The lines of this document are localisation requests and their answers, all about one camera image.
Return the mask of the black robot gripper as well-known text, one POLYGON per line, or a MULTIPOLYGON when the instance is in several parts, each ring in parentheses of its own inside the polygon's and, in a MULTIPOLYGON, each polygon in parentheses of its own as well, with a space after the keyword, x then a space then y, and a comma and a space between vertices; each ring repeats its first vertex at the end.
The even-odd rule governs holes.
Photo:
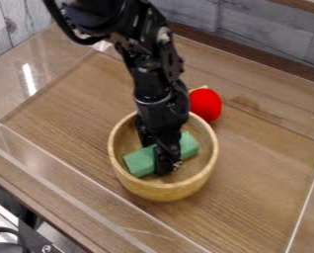
POLYGON ((136 130, 142 147, 153 148, 155 173, 169 174, 181 164, 180 128, 188 120, 189 100, 184 83, 176 80, 164 98, 153 103, 136 101, 136 130))

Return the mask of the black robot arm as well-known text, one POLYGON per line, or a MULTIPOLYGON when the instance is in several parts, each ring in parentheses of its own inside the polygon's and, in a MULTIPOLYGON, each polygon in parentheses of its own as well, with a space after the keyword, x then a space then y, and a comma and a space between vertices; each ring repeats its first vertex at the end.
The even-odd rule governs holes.
POLYGON ((188 120, 189 99, 167 18, 149 0, 42 2, 73 42, 113 44, 133 79, 141 146, 153 148, 155 173, 168 174, 180 165, 180 129, 188 120))

